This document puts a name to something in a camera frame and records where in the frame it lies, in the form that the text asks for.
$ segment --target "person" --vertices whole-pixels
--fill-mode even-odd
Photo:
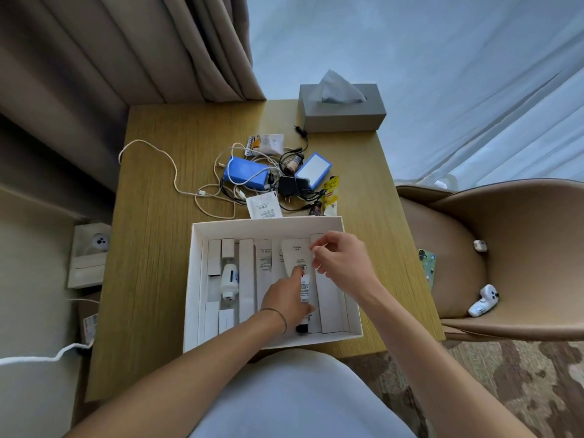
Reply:
[[[439,436],[532,437],[381,285],[365,244],[328,232],[313,266],[365,311]],[[246,363],[314,310],[300,302],[301,269],[266,293],[247,321],[153,372],[66,436],[413,437],[347,366],[290,349]]]

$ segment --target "curtain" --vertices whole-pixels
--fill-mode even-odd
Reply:
[[[111,197],[94,202],[97,213],[76,207],[63,175],[115,192],[129,105],[264,99],[248,27],[246,0],[3,0],[0,114],[34,142],[25,155],[14,132],[0,135],[0,170],[15,159],[41,166],[38,142],[57,154],[4,186],[103,219]],[[63,160],[74,168],[65,173]]]
[[[248,2],[268,98],[297,98],[329,68],[377,83],[396,180],[584,180],[584,0]]]

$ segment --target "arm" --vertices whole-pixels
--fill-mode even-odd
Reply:
[[[223,332],[143,378],[69,432],[68,438],[184,438],[201,421],[215,398],[263,346],[294,328],[314,310],[300,302],[302,269],[273,284],[262,308],[247,321]]]
[[[328,232],[311,248],[318,272],[372,321],[437,431],[453,438],[534,437],[381,285],[364,243]]]

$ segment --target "beige curtain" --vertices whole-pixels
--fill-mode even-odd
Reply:
[[[0,113],[112,192],[129,105],[264,99],[246,0],[3,0],[2,7]],[[0,132],[0,170],[19,157],[13,134]],[[42,165],[34,146],[20,156]],[[57,171],[13,175],[9,188],[34,196],[37,184],[42,195]],[[62,182],[54,189],[46,201],[71,194]],[[110,212],[111,201],[94,204]]]

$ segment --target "tissue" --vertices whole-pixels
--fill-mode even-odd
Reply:
[[[310,95],[310,99],[322,103],[350,104],[366,102],[365,95],[359,89],[329,70]]]

